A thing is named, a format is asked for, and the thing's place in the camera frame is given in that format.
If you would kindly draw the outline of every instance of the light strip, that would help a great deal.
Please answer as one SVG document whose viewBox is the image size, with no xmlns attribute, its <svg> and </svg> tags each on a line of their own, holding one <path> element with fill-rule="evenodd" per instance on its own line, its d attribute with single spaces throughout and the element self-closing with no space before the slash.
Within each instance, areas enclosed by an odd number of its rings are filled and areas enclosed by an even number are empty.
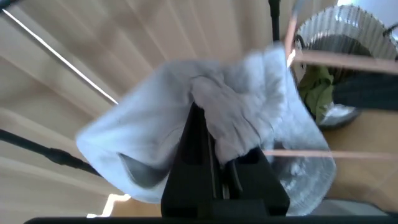
<svg viewBox="0 0 398 224">
<path fill-rule="evenodd" d="M 2 11 L 8 17 L 10 17 L 14 22 L 16 22 L 18 25 L 20 25 L 33 38 L 35 38 L 37 41 L 39 41 L 45 48 L 47 48 L 49 51 L 51 51 L 51 53 L 53 53 L 55 56 L 57 56 L 63 63 L 65 63 L 70 69 L 72 69 L 76 74 L 78 74 L 82 79 L 84 79 L 84 81 L 86 81 L 88 84 L 90 84 L 94 89 L 96 89 L 98 92 L 100 92 L 103 96 L 105 96 L 107 99 L 109 99 L 113 103 L 115 103 L 115 104 L 118 103 L 112 96 L 107 94 L 103 89 L 101 89 L 98 85 L 96 85 L 93 81 L 91 81 L 87 76 L 85 76 L 81 71 L 79 71 L 79 69 L 77 69 L 75 66 L 73 66 L 67 59 L 62 57 L 56 50 L 54 50 L 51 46 L 49 46 L 49 44 L 46 43 L 42 38 L 40 38 L 38 35 L 36 35 L 34 32 L 32 32 L 28 27 L 26 27 L 20 20 L 15 18 L 7 10 L 3 9 Z"/>
</svg>

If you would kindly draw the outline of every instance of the green cloth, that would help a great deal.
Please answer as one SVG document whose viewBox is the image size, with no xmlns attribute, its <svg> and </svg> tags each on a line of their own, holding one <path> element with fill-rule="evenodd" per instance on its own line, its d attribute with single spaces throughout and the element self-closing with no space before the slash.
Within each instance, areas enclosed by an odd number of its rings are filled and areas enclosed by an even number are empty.
<svg viewBox="0 0 398 224">
<path fill-rule="evenodd" d="M 315 117 L 315 122 L 324 118 L 326 106 L 333 102 L 333 75 L 324 66 L 307 66 L 303 79 L 298 84 L 298 93 Z"/>
</svg>

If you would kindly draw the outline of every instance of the wire basket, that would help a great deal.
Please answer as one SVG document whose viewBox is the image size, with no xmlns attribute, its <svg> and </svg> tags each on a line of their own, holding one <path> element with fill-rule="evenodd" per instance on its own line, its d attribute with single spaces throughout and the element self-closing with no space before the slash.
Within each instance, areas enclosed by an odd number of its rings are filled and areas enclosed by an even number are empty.
<svg viewBox="0 0 398 224">
<path fill-rule="evenodd" d="M 391 33 L 396 27 L 397 24 L 386 28 L 380 20 L 360 7 L 334 6 L 305 21 L 296 32 L 295 44 L 298 49 L 395 60 L 398 46 Z M 333 75 L 333 84 L 343 82 L 348 76 L 358 72 L 334 67 L 328 67 L 328 71 Z M 295 73 L 300 76 L 300 71 L 295 70 Z M 323 129 L 343 126 L 360 114 L 357 108 L 334 103 L 325 106 L 326 113 L 318 123 Z"/>
</svg>

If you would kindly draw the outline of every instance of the wooden floor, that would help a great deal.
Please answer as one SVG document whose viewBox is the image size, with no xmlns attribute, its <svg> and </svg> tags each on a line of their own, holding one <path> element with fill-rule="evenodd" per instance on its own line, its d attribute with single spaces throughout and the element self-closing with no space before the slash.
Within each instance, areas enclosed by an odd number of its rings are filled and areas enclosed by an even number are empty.
<svg viewBox="0 0 398 224">
<path fill-rule="evenodd" d="M 398 153 L 398 113 L 363 112 L 350 125 L 324 133 L 332 150 Z M 371 202 L 398 212 L 398 162 L 337 159 L 330 198 Z M 116 202 L 112 216 L 159 217 L 160 205 Z"/>
</svg>

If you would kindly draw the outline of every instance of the white cloth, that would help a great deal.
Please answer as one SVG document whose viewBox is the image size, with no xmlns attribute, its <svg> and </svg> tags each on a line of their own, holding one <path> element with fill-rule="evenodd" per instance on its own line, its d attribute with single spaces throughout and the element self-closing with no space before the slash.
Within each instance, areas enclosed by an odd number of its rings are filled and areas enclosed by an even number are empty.
<svg viewBox="0 0 398 224">
<path fill-rule="evenodd" d="M 256 146 L 271 150 L 275 142 L 286 149 L 328 150 L 299 99 L 281 45 L 225 67 L 206 60 L 166 63 L 82 130 L 78 148 L 117 188 L 135 199 L 159 203 L 193 101 L 205 110 L 222 164 Z M 311 212 L 329 189 L 333 159 L 319 160 L 309 178 L 306 161 L 278 162 L 292 201 L 290 214 Z M 302 183 L 301 189 L 295 183 Z"/>
</svg>

